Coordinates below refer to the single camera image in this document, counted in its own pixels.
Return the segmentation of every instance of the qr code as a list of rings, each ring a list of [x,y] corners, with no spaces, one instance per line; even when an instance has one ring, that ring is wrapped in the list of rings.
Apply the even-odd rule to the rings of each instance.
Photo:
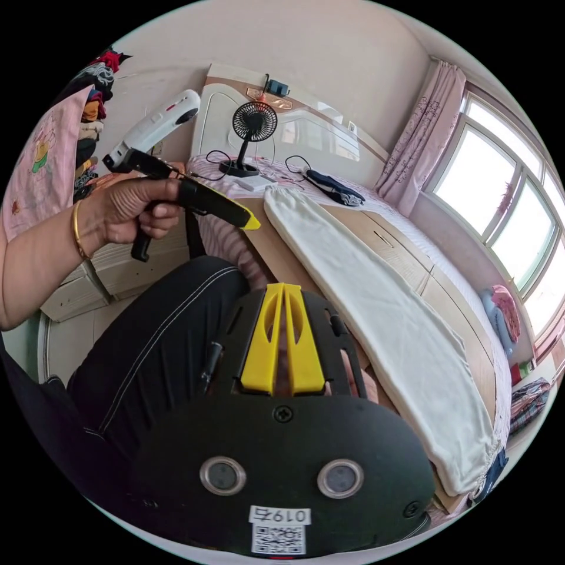
[[[305,555],[304,526],[258,526],[253,524],[253,553]]]

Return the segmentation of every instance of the gold bangle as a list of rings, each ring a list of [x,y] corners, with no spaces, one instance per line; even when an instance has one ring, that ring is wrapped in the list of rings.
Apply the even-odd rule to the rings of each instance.
[[[81,236],[78,232],[78,207],[81,205],[81,202],[82,200],[79,200],[72,209],[72,232],[75,236],[75,243],[77,244],[78,252],[80,253],[82,260],[85,261],[86,259],[91,259],[91,257],[89,257],[82,248]]]

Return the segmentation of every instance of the fingers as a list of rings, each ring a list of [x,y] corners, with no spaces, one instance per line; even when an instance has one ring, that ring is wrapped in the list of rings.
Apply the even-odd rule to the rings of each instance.
[[[157,208],[161,206],[165,207],[164,205],[159,205],[152,212],[143,212],[139,215],[141,229],[156,240],[165,237],[167,232],[178,224],[178,211],[172,210],[172,208],[176,208],[174,206],[171,206],[171,210],[167,212],[165,217],[155,217]]]
[[[140,191],[140,197],[146,201],[166,200],[175,202],[178,198],[178,187],[180,181],[173,178],[163,180],[151,180],[139,178],[135,180],[136,188]]]

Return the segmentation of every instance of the screw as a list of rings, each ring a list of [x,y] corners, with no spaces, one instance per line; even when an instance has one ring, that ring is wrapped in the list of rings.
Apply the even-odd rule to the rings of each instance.
[[[420,503],[418,502],[411,502],[405,509],[404,509],[404,517],[405,518],[412,518],[416,515],[420,509]]]
[[[293,419],[293,411],[288,406],[279,406],[275,408],[272,416],[280,424],[286,424]]]

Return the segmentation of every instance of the bed headboard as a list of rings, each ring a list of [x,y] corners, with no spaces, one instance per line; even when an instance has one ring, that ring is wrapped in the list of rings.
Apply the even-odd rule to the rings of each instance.
[[[274,78],[284,82],[284,77]],[[220,64],[210,66],[194,125],[192,157],[213,149],[237,156],[242,140],[231,125],[234,111],[256,99],[265,80],[266,75],[259,72]],[[257,152],[269,161],[274,155],[276,161],[284,162],[291,155],[301,155],[319,172],[372,188],[384,168],[387,152],[359,127],[349,131],[344,116],[334,108],[292,84],[288,87],[289,94],[284,98],[267,94],[267,102],[277,112],[277,130],[266,141],[251,143],[248,157]],[[289,165],[302,167],[304,163],[293,159]]]

